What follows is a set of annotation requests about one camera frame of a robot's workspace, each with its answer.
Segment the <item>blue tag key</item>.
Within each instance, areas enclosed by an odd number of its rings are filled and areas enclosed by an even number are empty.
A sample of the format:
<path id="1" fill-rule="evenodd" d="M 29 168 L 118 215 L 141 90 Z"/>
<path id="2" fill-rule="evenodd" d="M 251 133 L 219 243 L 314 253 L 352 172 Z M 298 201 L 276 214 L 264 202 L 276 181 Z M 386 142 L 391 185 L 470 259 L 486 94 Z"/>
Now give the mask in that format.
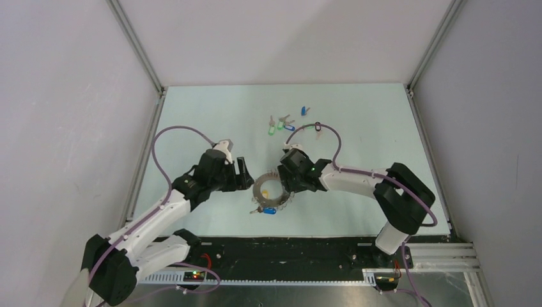
<path id="1" fill-rule="evenodd" d="M 288 130 L 288 131 L 295 131 L 296 128 L 293 126 L 293 121 L 291 122 L 284 122 L 284 129 Z"/>
<path id="2" fill-rule="evenodd" d="M 256 209 L 249 212 L 250 214 L 270 214 L 274 215 L 277 213 L 277 210 L 272 207 L 257 207 Z"/>
<path id="3" fill-rule="evenodd" d="M 301 116 L 307 116 L 309 110 L 310 110 L 310 107 L 303 106 L 300 112 Z"/>

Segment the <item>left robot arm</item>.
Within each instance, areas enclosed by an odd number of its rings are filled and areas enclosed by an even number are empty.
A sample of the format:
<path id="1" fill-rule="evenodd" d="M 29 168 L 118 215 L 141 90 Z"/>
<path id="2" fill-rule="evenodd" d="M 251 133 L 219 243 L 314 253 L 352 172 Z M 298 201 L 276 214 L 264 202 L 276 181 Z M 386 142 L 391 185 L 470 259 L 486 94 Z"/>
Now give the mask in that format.
<path id="1" fill-rule="evenodd" d="M 87 241 L 81 268 L 89 272 L 89 289 L 104 303 L 121 304 L 141 279 L 165 266 L 176 262 L 197 265 L 202 249 L 177 235 L 166 240 L 154 267 L 141 260 L 167 227 L 208 200 L 212 192 L 248 190 L 254 179 L 243 157 L 233 160 L 227 149 L 212 148 L 188 172 L 168 183 L 165 195 L 142 216 L 107 237 L 94 235 Z"/>

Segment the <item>left electronics board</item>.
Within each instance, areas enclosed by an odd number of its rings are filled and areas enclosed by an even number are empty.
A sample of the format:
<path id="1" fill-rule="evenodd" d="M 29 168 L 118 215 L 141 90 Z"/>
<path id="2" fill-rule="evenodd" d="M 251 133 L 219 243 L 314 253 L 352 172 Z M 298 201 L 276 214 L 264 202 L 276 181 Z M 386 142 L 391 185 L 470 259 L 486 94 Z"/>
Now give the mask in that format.
<path id="1" fill-rule="evenodd" d="M 183 273 L 184 283 L 201 283 L 206 279 L 205 271 L 185 271 Z"/>

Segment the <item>right electronics board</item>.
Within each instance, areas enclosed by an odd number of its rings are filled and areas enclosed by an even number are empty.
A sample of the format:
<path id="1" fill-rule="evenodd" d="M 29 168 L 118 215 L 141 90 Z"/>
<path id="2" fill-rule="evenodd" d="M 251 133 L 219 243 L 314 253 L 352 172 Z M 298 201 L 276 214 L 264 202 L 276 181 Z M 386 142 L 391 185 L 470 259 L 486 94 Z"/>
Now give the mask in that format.
<path id="1" fill-rule="evenodd" d="M 375 276 L 376 283 L 397 283 L 398 281 L 399 277 L 397 276 Z"/>

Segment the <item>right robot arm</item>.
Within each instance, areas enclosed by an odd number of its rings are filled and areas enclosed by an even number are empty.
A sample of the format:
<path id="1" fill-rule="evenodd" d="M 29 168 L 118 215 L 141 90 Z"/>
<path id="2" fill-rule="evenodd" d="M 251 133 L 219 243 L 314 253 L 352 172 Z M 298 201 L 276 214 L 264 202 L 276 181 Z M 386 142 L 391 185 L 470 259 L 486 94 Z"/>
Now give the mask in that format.
<path id="1" fill-rule="evenodd" d="M 277 167 L 280 181 L 289 193 L 303 191 L 341 191 L 376 200 L 387 221 L 376 236 L 372 261 L 388 267 L 397 258 L 397 250 L 422 227 L 434 227 L 438 221 L 431 212 L 436 197 L 406 165 L 364 171 L 341 168 L 335 161 L 313 162 L 299 149 L 288 150 Z M 432 222 L 425 223 L 426 216 Z"/>

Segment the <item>green tag key centre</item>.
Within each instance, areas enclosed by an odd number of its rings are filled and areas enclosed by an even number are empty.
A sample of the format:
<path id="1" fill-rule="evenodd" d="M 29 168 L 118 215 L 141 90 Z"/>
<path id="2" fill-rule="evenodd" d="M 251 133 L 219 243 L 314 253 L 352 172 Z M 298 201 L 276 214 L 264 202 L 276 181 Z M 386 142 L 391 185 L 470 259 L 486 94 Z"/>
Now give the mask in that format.
<path id="1" fill-rule="evenodd" d="M 286 116 L 283 116 L 283 117 L 279 118 L 279 121 L 278 121 L 278 124 L 277 124 L 277 129 L 278 130 L 283 130 L 283 128 L 287 125 L 287 121 L 288 121 L 289 117 L 290 117 L 290 115 L 287 114 Z"/>

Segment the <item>black tag key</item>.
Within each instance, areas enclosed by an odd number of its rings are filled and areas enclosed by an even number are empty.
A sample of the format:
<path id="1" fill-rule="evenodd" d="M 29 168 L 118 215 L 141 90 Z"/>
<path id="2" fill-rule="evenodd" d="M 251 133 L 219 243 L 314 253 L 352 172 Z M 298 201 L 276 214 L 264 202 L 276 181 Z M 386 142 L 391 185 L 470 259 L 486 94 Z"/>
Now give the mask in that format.
<path id="1" fill-rule="evenodd" d="M 323 133 L 321 123 L 320 122 L 315 122 L 314 123 L 314 129 L 316 131 L 316 140 L 319 140 L 321 138 L 322 133 Z"/>

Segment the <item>green tag key left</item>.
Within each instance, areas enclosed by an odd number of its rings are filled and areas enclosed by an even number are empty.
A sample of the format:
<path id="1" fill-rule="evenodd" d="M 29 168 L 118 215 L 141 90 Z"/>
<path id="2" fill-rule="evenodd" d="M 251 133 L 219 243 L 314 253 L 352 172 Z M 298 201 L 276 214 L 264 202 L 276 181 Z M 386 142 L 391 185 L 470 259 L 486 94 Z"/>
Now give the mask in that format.
<path id="1" fill-rule="evenodd" d="M 276 123 L 273 119 L 273 116 L 270 116 L 270 121 L 268 123 L 268 135 L 273 136 L 276 130 Z"/>

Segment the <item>metal keyring disc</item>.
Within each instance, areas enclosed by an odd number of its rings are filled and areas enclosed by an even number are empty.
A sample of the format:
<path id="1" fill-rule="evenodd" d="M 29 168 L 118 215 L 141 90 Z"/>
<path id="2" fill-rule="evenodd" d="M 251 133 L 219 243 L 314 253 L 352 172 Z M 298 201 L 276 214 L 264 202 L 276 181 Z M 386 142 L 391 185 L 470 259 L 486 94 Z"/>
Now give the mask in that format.
<path id="1" fill-rule="evenodd" d="M 269 192 L 269 199 L 264 199 L 261 195 L 262 190 Z M 252 186 L 252 201 L 260 207 L 272 207 L 282 210 L 291 202 L 294 193 L 287 193 L 281 184 L 277 170 L 267 171 L 259 176 Z"/>

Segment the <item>electronics board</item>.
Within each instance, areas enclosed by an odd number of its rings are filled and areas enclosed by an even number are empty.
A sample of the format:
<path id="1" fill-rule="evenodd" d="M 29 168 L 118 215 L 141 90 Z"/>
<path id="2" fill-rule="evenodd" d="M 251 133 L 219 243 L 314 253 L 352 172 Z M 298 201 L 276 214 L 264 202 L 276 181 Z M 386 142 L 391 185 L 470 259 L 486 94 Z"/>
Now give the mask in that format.
<path id="1" fill-rule="evenodd" d="M 183 273 L 184 283 L 201 283 L 206 279 L 205 271 L 185 271 Z"/>
<path id="2" fill-rule="evenodd" d="M 399 277 L 397 276 L 375 276 L 376 283 L 397 283 L 398 281 Z"/>

